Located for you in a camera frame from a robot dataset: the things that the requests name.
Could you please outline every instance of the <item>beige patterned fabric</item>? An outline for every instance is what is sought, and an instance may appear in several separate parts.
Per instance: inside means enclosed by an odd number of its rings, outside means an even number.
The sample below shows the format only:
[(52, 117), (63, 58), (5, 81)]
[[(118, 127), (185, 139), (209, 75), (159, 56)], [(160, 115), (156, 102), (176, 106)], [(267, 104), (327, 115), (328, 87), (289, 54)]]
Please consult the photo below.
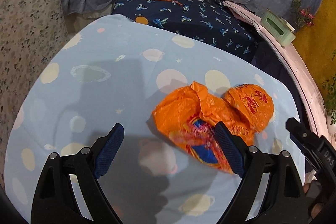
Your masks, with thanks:
[(68, 41), (60, 0), (0, 0), (0, 184), (9, 134), (30, 88)]

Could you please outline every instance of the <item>crumpled bag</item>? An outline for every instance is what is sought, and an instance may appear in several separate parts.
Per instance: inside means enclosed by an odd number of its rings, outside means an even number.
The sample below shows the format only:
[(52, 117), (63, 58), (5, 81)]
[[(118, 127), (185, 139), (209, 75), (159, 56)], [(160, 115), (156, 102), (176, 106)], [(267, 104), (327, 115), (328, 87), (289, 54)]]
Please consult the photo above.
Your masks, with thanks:
[(258, 85), (230, 88), (223, 98), (193, 82), (168, 94), (153, 110), (158, 131), (200, 162), (232, 173), (214, 138), (222, 121), (233, 135), (253, 145), (254, 133), (268, 125), (274, 112), (272, 98)]

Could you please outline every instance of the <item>table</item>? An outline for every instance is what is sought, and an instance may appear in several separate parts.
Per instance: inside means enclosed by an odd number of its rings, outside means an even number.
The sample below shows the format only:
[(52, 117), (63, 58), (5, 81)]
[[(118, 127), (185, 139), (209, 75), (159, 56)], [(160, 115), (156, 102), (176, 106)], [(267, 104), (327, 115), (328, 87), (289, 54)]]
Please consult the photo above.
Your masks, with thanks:
[[(218, 96), (230, 86), (262, 86), (272, 96), (275, 112), (255, 144), (263, 152), (290, 151), (303, 179), (304, 156), (285, 130), (285, 121), (298, 118), (297, 111), (283, 84), (220, 49), (111, 15), (72, 38), (33, 85), (9, 138), (6, 194), (29, 221), (48, 155), (70, 155), (91, 146), (118, 122), (125, 138), (99, 183), (123, 222), (216, 223), (240, 178), (171, 146), (151, 118), (169, 92), (192, 81)], [(264, 176), (250, 217), (258, 211), (266, 181)], [(83, 216), (90, 218), (74, 176), (72, 183)]]

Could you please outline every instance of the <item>white vase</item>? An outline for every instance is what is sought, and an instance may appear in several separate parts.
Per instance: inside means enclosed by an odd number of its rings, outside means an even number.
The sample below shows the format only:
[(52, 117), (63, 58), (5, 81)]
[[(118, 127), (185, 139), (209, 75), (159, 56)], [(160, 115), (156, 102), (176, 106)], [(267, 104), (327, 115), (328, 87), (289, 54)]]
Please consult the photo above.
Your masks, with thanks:
[(330, 118), (329, 115), (327, 116), (327, 127), (328, 127), (329, 134), (335, 134), (336, 133), (336, 123), (331, 124), (331, 118)]

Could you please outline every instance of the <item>green tissue box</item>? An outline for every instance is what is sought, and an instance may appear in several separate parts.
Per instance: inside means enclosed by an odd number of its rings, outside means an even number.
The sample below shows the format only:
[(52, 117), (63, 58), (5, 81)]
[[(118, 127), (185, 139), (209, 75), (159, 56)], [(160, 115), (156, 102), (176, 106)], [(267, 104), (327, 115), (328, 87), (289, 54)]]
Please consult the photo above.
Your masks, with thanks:
[(283, 18), (277, 17), (270, 10), (264, 14), (260, 24), (269, 31), (269, 33), (283, 47), (288, 46), (295, 39), (294, 28)]

